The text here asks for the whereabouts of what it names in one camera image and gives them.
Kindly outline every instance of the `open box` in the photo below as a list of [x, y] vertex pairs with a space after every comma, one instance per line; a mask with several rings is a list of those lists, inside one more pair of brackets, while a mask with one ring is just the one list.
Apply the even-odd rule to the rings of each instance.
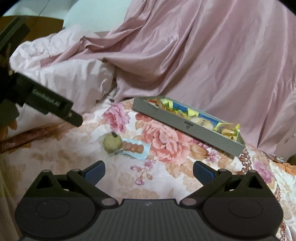
[[171, 126], [177, 130], [180, 130], [192, 137], [195, 137], [201, 141], [204, 141], [212, 146], [219, 148], [222, 151], [225, 151], [233, 156], [239, 156], [242, 150], [245, 147], [245, 143], [241, 135], [238, 135], [237, 141], [231, 140], [220, 133], [217, 133], [213, 130], [207, 129], [199, 124], [195, 124], [190, 120], [187, 120], [181, 116], [173, 114], [167, 110], [158, 108], [157, 106], [149, 103], [149, 100], [153, 99], [167, 99], [171, 100], [174, 103], [177, 103], [185, 108], [190, 108], [193, 111], [206, 115], [212, 119], [215, 119], [219, 122], [222, 121], [215, 116], [212, 116], [204, 111], [192, 108], [190, 106], [184, 105], [180, 102], [177, 102], [173, 99], [170, 99], [166, 96], [149, 96], [149, 97], [136, 97], [133, 102], [133, 109], [137, 112], [143, 113], [151, 118], [160, 121], [168, 126]]

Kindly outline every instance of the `finger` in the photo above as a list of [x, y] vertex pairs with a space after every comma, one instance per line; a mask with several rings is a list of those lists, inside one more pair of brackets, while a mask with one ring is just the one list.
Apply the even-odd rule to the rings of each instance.
[[8, 135], [8, 127], [0, 126], [0, 141], [3, 141]]
[[9, 127], [12, 129], [12, 130], [16, 130], [17, 129], [17, 120], [14, 120], [10, 125]]

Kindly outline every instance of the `round green vegetable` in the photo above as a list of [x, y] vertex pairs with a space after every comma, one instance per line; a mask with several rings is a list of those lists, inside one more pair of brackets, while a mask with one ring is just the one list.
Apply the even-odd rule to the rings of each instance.
[[113, 153], [120, 150], [122, 145], [122, 139], [115, 132], [111, 132], [105, 135], [103, 140], [103, 148], [108, 153]]

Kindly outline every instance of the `pink duvet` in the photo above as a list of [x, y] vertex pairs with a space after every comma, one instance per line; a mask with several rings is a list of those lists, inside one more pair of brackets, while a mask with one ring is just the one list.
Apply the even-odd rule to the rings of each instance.
[[42, 66], [105, 59], [116, 102], [167, 95], [273, 153], [296, 120], [296, 16], [278, 0], [134, 0], [106, 37], [82, 37]]

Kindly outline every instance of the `blue gripper pad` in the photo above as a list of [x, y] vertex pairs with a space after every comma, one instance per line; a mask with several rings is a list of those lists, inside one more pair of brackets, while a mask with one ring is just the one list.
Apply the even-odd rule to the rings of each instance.
[[193, 175], [203, 185], [215, 179], [215, 173], [205, 168], [197, 161], [193, 164]]
[[105, 175], [106, 166], [104, 162], [101, 162], [99, 165], [88, 170], [83, 178], [87, 180], [92, 185], [96, 185]]

